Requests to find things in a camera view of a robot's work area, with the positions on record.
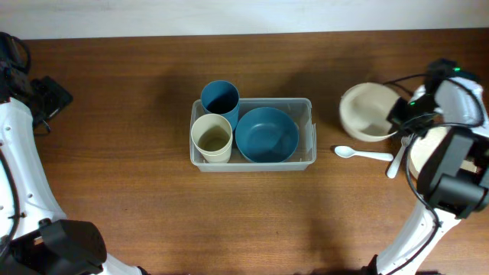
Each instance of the wood grain surface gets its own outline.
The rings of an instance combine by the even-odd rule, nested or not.
[[[293,274],[358,269],[396,237],[416,201],[387,163],[345,160],[332,145],[364,143],[338,120],[357,83],[457,60],[489,86],[489,30],[366,31],[212,37],[28,41],[31,77],[48,75],[74,102],[37,149],[69,218],[91,221],[111,254],[153,275]],[[242,98],[306,97],[317,161],[303,172],[200,173],[189,159],[192,103],[206,83]],[[408,82],[410,88],[420,79]],[[489,214],[449,232],[422,270],[489,270]]]

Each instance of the rectangular tray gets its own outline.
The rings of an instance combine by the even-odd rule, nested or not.
[[[316,161],[316,124],[312,122],[311,109],[313,105],[308,99],[239,99],[239,118],[244,114],[260,107],[277,108],[287,113],[296,123],[299,129],[299,145],[289,160],[281,163],[250,163],[236,146],[232,145],[231,159],[228,163],[207,163],[193,145],[190,138],[190,160],[202,172],[259,172],[259,171],[300,171],[305,170]],[[204,115],[202,103],[196,100],[192,107],[193,122]]]

